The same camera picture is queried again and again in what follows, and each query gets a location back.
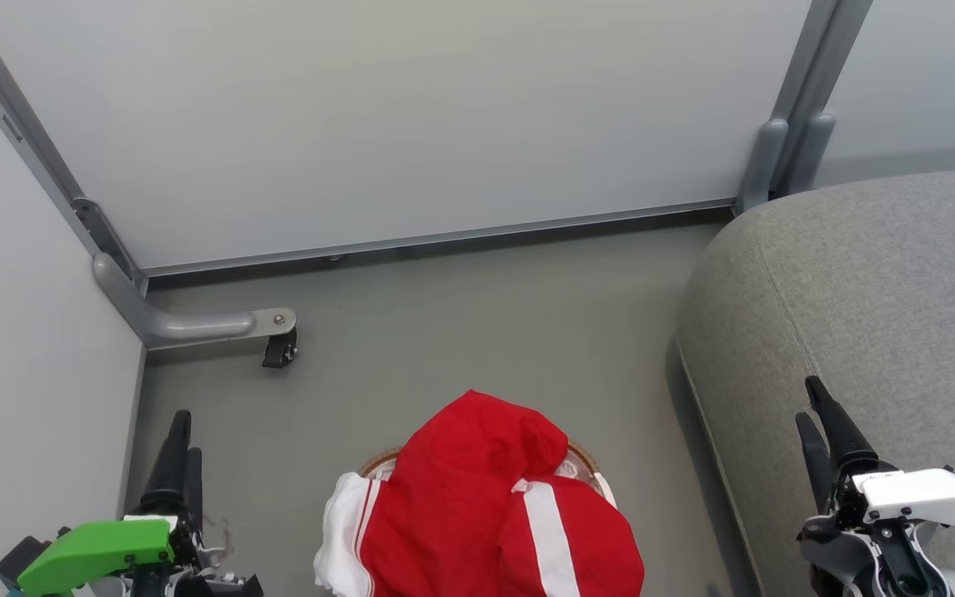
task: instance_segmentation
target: caster wheel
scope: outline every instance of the caster wheel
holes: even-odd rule
[[[262,366],[270,369],[282,369],[297,358],[297,328],[278,336],[268,337],[268,347],[264,349]]]

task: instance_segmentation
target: red garment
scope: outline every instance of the red garment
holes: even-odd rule
[[[410,438],[390,479],[349,481],[369,483],[345,532],[372,596],[639,595],[628,522],[586,483],[554,476],[567,444],[541,413],[470,391]]]

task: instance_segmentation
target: gray couch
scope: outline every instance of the gray couch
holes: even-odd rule
[[[795,541],[815,513],[793,423],[807,375],[884,460],[955,468],[955,172],[748,211],[698,265],[678,343],[763,594],[811,595]],[[955,570],[955,533],[928,553]]]

